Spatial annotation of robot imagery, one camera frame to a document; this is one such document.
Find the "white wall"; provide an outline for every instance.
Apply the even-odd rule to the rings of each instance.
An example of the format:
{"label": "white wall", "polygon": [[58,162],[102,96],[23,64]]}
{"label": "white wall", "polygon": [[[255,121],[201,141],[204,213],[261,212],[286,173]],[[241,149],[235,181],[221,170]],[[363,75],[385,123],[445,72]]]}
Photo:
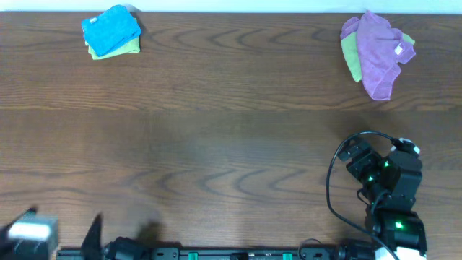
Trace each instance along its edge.
{"label": "white wall", "polygon": [[116,4],[158,12],[364,12],[462,14],[462,0],[0,0],[6,11],[103,11]]}

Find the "purple towel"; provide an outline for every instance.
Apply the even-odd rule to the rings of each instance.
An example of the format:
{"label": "purple towel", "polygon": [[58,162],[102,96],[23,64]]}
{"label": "purple towel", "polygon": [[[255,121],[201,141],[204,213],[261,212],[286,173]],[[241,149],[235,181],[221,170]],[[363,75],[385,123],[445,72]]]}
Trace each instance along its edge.
{"label": "purple towel", "polygon": [[401,73],[398,62],[405,64],[416,55],[403,33],[390,23],[367,11],[361,19],[345,22],[340,38],[357,31],[356,41],[361,62],[362,83],[373,100],[390,100],[393,82]]}

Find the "towel label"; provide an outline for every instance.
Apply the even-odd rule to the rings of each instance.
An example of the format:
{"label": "towel label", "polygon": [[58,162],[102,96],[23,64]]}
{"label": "towel label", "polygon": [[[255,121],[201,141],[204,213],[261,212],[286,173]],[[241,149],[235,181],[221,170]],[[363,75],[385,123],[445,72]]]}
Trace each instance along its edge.
{"label": "towel label", "polygon": [[398,46],[396,46],[395,48],[395,53],[396,55],[399,55],[401,54],[402,51],[403,51],[403,48],[401,47],[401,44],[399,43]]}

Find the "blue towel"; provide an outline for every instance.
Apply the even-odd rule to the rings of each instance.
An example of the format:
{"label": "blue towel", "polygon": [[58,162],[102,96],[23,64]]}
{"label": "blue towel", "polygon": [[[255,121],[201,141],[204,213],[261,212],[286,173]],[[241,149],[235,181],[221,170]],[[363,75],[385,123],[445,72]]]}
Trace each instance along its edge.
{"label": "blue towel", "polygon": [[85,41],[97,56],[117,50],[141,34],[141,28],[130,12],[121,5],[111,7],[97,17],[82,21]]}

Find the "wooden surface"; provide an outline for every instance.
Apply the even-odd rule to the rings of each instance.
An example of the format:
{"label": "wooden surface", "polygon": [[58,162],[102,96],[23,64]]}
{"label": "wooden surface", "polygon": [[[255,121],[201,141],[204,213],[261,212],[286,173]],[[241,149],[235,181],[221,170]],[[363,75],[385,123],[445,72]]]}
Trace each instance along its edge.
{"label": "wooden surface", "polygon": [[[462,17],[384,15],[417,56],[375,102],[341,53],[350,14],[139,13],[142,52],[92,61],[94,15],[0,13],[0,223],[36,204],[67,246],[98,212],[105,242],[143,227],[184,246],[367,239],[324,183],[339,142],[375,129],[422,149],[429,259],[462,255]],[[359,184],[335,169],[334,207],[362,223]]]}

